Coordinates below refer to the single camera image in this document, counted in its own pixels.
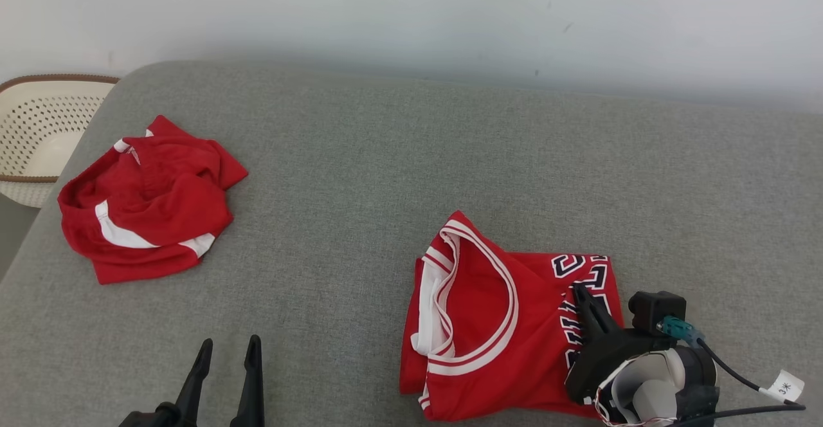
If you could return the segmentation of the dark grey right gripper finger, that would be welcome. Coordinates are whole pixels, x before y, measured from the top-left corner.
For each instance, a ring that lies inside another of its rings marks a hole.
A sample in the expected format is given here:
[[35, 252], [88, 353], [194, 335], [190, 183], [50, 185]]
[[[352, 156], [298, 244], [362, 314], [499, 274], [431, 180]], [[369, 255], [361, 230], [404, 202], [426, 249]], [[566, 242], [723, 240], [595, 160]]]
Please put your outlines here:
[[612, 318], [611, 313], [608, 312], [608, 308], [598, 298], [596, 298], [596, 299], [597, 299], [597, 301], [599, 301], [599, 303], [602, 307], [601, 316], [602, 316], [603, 321], [604, 321], [604, 336], [603, 336], [603, 338], [606, 337], [606, 336], [617, 335], [618, 333], [620, 333], [623, 330], [623, 328], [621, 327], [620, 324], [618, 324], [614, 320], [614, 318]]
[[601, 339], [604, 336], [604, 321], [599, 301], [589, 293], [584, 284], [573, 284], [572, 292], [578, 317], [584, 326], [586, 342], [593, 343]]

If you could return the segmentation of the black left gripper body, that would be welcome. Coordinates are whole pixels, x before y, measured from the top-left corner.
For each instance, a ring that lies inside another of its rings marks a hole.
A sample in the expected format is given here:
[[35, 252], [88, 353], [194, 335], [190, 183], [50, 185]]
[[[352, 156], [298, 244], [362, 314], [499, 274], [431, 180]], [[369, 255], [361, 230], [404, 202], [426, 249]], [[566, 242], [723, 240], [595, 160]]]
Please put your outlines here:
[[120, 427], [139, 426], [195, 426], [186, 412], [173, 403], [161, 403], [153, 412], [133, 410], [123, 419]]

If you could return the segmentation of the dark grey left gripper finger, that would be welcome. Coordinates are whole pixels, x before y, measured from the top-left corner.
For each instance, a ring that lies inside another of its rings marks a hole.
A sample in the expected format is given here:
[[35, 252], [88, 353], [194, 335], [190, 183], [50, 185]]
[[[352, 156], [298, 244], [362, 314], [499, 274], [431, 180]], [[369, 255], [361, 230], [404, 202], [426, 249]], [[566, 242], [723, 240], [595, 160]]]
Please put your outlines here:
[[230, 421], [230, 426], [265, 426], [262, 343], [258, 335], [250, 336], [244, 369], [243, 391], [236, 416]]
[[213, 340], [205, 339], [177, 396], [176, 406], [179, 410], [179, 418], [177, 418], [176, 425], [197, 425], [203, 382], [210, 371], [212, 351]]

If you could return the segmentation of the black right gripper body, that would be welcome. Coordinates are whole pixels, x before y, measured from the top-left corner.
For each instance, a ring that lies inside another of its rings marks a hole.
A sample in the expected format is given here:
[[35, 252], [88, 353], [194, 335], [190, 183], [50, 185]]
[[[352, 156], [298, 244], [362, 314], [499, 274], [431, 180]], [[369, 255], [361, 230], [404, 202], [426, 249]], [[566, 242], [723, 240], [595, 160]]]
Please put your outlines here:
[[626, 360], [657, 350], [668, 350], [676, 343], [669, 336], [653, 336], [638, 329], [623, 329], [588, 342], [579, 351], [565, 380], [565, 390], [573, 403], [593, 399], [597, 387]]

